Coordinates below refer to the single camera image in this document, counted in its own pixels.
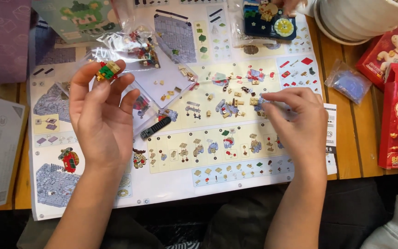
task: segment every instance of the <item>red packaging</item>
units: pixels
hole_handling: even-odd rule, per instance
[[[398,63],[398,27],[375,37],[356,68],[384,91],[385,71],[391,63]]]
[[[383,98],[379,166],[398,168],[398,64],[390,64]]]

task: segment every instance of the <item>wooden table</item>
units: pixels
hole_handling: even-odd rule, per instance
[[[336,59],[343,60],[354,67],[368,44],[361,46],[343,46],[331,41],[317,27],[313,18],[307,17],[319,65],[320,79],[323,81]],[[389,174],[398,174],[397,170],[385,170],[377,166],[382,120],[383,93],[372,87],[360,105],[353,104],[345,96],[332,88],[323,87],[323,96],[327,103],[337,105],[337,174],[328,179],[361,178]],[[0,94],[6,99],[26,103],[25,83],[0,86]],[[30,172],[29,141],[26,134],[23,151],[19,162],[18,174],[13,189],[13,196],[0,209],[29,209]]]

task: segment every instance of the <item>hand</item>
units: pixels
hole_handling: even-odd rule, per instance
[[[300,3],[301,0],[272,0],[272,3],[283,3],[284,4],[284,14],[289,15],[291,11],[296,9],[296,6],[298,3]],[[307,6],[308,1],[303,0],[302,1],[303,6]]]
[[[288,154],[301,165],[322,164],[325,166],[326,130],[328,112],[323,107],[320,95],[307,87],[287,88],[276,93],[263,93],[262,98],[284,102],[295,112],[297,117],[287,122],[272,103],[262,104],[268,119],[279,135]]]
[[[125,62],[115,62],[122,72]],[[125,74],[113,84],[103,80],[88,84],[101,69],[97,62],[84,65],[71,80],[70,119],[82,153],[85,157],[85,171],[113,169],[122,174],[131,158],[133,147],[133,103],[140,92],[134,89],[121,101],[121,93],[135,77]]]

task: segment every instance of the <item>white pot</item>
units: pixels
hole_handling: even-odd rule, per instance
[[[398,26],[398,3],[393,0],[318,0],[320,18],[334,36],[357,42]]]

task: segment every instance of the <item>dark pants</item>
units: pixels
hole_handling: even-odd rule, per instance
[[[209,223],[202,248],[263,248],[273,215],[288,184],[245,191],[223,205]],[[319,234],[319,248],[359,248],[374,229],[386,223],[386,212],[372,178],[329,181]],[[18,248],[43,248],[59,219],[30,218]],[[159,240],[135,222],[126,209],[113,210],[102,248],[163,248]]]

